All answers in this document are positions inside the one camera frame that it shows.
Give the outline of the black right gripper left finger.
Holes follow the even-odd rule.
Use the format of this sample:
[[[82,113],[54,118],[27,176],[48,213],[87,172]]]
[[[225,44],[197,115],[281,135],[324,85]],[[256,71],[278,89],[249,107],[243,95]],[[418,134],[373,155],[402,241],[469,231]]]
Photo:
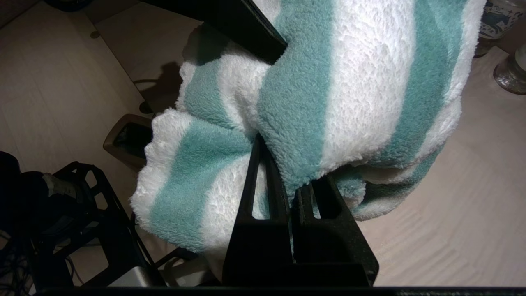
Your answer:
[[[259,164],[265,167],[269,219],[252,216]],[[288,198],[274,159],[256,135],[233,232],[222,270],[229,286],[278,285],[293,262]]]

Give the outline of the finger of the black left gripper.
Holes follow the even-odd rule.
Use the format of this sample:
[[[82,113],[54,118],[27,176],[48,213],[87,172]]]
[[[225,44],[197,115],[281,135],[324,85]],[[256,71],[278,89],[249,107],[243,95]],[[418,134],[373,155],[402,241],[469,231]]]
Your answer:
[[[287,42],[252,0],[147,0],[147,4],[204,22],[268,64]]]

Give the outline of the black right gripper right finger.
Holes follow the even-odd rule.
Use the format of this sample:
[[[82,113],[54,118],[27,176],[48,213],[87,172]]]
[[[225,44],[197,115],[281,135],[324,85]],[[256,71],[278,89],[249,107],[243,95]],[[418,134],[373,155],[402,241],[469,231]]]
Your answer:
[[[309,283],[372,286],[379,262],[330,176],[297,189],[293,256]]]

